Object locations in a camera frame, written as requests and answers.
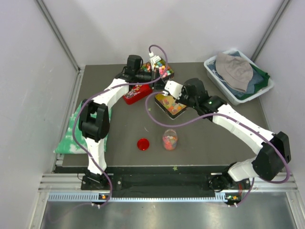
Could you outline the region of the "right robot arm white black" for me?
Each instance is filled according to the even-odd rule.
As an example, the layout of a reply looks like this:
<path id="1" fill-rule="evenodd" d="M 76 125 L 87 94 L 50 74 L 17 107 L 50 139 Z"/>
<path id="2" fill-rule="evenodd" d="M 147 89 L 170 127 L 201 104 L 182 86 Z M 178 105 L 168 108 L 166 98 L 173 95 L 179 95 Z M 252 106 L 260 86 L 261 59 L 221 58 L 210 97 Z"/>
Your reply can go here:
<path id="1" fill-rule="evenodd" d="M 178 102 L 194 108 L 198 115 L 238 137 L 255 153 L 255 157 L 232 163 L 224 172 L 223 185 L 235 188 L 241 180 L 259 177 L 274 183 L 274 178 L 286 168 L 291 160 L 289 137 L 284 132 L 277 134 L 259 127 L 235 111 L 219 96 L 209 96 L 198 78 L 187 80 L 179 93 Z"/>

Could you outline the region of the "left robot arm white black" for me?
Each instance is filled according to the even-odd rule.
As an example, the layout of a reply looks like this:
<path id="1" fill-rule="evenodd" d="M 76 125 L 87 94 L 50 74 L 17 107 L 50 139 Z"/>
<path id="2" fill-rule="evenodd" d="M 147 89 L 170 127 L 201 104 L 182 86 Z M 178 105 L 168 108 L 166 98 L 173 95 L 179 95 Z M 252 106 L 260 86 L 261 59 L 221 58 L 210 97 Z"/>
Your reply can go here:
<path id="1" fill-rule="evenodd" d="M 106 175 L 104 140 L 110 129 L 109 111 L 117 101 L 127 94 L 133 85 L 141 85 L 156 79 L 161 80 L 158 67 L 150 72 L 141 71 L 142 58 L 130 55 L 123 71 L 115 76 L 104 92 L 89 102 L 83 100 L 79 117 L 79 130 L 85 139 L 89 164 L 82 179 L 82 190 L 102 190 L 110 187 Z"/>

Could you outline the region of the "golden tin with star candies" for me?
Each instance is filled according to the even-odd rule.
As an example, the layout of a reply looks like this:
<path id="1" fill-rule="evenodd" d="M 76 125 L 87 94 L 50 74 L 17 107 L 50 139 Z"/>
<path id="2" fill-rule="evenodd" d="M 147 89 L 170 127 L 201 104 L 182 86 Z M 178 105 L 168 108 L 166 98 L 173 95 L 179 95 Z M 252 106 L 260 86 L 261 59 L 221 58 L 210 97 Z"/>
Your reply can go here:
<path id="1" fill-rule="evenodd" d="M 187 106 L 176 103 L 171 95 L 157 94 L 154 97 L 154 101 L 172 120 L 187 110 Z"/>

